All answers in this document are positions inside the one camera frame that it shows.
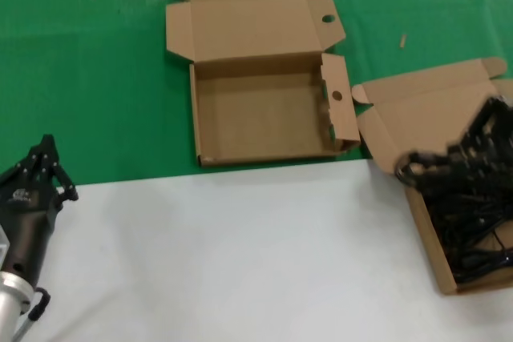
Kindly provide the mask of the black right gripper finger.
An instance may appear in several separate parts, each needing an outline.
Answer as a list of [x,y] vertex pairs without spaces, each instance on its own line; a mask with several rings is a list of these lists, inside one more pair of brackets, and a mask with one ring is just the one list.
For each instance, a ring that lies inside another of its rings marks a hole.
[[503,96],[488,98],[467,128],[466,138],[511,138],[512,105]]
[[512,136],[498,134],[465,134],[448,147],[451,156],[494,165],[512,165]]

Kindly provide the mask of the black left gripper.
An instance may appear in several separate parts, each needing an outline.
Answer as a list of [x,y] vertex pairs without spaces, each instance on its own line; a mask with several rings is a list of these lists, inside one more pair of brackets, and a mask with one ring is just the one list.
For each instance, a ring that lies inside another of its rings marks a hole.
[[[6,187],[22,179],[32,180],[41,172],[50,184],[56,181],[63,190],[57,192],[46,183]],[[62,208],[55,203],[56,197],[58,201],[79,199],[75,184],[60,163],[54,136],[44,135],[25,158],[4,171],[1,187],[1,227],[10,243],[2,270],[21,278],[38,278]]]

